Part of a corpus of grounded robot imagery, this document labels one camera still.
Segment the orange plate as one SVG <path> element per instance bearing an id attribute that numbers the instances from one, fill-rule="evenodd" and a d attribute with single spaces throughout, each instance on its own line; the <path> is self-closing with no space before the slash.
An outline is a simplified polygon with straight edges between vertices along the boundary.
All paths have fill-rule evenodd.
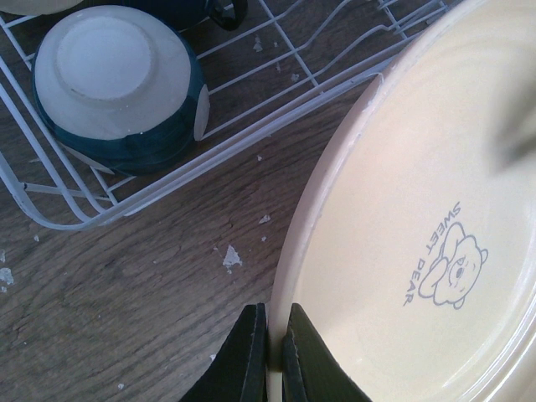
<path id="1" fill-rule="evenodd" d="M 276 269 L 271 401 L 293 304 L 374 401 L 534 400 L 534 2 L 459 3 L 332 136 Z"/>

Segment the large cream ceramic bowl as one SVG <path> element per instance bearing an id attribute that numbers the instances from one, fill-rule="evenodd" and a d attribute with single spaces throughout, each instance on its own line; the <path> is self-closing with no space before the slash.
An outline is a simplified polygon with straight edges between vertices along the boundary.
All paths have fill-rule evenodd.
<path id="1" fill-rule="evenodd" d="M 3 13 L 20 16 L 39 16 L 59 13 L 73 8 L 81 0 L 1 0 Z"/>

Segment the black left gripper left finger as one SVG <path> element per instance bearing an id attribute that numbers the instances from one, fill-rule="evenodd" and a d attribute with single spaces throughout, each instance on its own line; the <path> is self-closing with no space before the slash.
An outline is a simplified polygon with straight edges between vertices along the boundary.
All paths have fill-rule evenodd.
<path id="1" fill-rule="evenodd" d="M 265 305 L 247 305 L 205 373 L 182 401 L 266 401 Z"/>

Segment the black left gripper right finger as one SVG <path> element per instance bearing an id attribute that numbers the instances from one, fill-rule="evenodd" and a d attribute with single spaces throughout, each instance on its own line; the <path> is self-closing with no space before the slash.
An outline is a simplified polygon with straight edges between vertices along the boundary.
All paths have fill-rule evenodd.
<path id="1" fill-rule="evenodd" d="M 308 315 L 291 306 L 282 340 L 283 399 L 285 401 L 369 401 L 345 374 Z"/>

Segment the dark blue mug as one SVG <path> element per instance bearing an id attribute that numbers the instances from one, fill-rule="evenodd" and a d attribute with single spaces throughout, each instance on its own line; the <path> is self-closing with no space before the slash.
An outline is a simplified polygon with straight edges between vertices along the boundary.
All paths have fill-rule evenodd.
<path id="1" fill-rule="evenodd" d="M 226 9 L 220 1 L 211 0 L 130 0 L 121 5 L 139 9 L 177 29 L 192 28 L 205 18 L 214 21 L 226 31 L 236 30 L 248 13 L 246 0 L 232 1 Z"/>

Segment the teal cup white interior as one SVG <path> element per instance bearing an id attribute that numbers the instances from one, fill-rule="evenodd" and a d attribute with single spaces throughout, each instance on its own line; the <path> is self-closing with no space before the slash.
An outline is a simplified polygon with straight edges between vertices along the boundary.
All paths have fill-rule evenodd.
<path id="1" fill-rule="evenodd" d="M 61 19 L 41 41 L 32 74 L 49 132 L 106 173 L 168 169 L 209 122 L 209 90 L 191 46 L 135 8 L 95 6 Z"/>

